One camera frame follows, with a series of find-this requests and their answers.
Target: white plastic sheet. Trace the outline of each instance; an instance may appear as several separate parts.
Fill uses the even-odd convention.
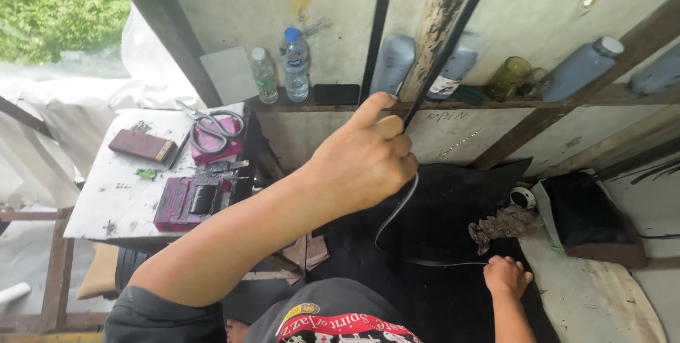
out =
[[[72,206],[78,194],[73,166],[87,178],[116,110],[176,108],[175,99],[205,108],[134,6],[122,38],[131,78],[0,63],[0,95],[44,119],[58,143],[0,114],[0,201]]]

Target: scissors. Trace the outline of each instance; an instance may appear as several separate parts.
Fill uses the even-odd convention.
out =
[[[191,138],[191,145],[194,146],[199,152],[206,154],[206,155],[219,155],[220,153],[223,153],[226,151],[227,148],[229,148],[230,138],[235,138],[236,136],[240,135],[241,132],[243,131],[243,117],[241,117],[238,113],[234,113],[228,110],[217,110],[214,112],[210,112],[208,114],[204,114],[200,111],[197,111],[188,105],[182,103],[179,100],[175,100],[175,103],[177,103],[180,107],[182,107],[182,110],[189,115],[192,119],[194,119],[194,124],[191,126],[191,130],[189,130],[189,137]],[[215,119],[215,116],[231,116],[236,122],[239,123],[238,131],[235,131],[234,133],[231,133],[227,131],[222,124],[220,124],[220,121]],[[212,130],[204,125],[206,122],[211,122],[213,125],[215,125],[217,130]],[[206,133],[210,135],[212,138],[215,138],[219,140],[218,145],[219,147],[217,149],[206,149],[203,148],[199,144],[198,140],[198,135],[196,134],[196,130],[201,130],[203,133]]]

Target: green plant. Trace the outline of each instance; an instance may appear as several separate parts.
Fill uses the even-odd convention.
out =
[[[59,61],[120,44],[129,0],[0,0],[0,60]]]

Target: hand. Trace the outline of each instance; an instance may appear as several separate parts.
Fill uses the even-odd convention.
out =
[[[410,153],[411,139],[402,134],[401,118],[375,121],[395,102],[384,92],[371,95],[298,171],[319,191],[318,201],[337,211],[336,217],[377,205],[415,174],[418,162]]]
[[[489,264],[484,266],[484,280],[494,297],[511,295],[519,299],[533,278],[532,273],[524,271],[522,262],[515,262],[510,257],[495,255],[489,259]]]

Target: black t-shirt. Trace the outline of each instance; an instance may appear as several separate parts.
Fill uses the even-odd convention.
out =
[[[401,315],[368,287],[344,278],[313,282],[271,306],[244,343],[420,343]],[[105,343],[225,343],[222,306],[180,305],[129,286],[104,326]]]

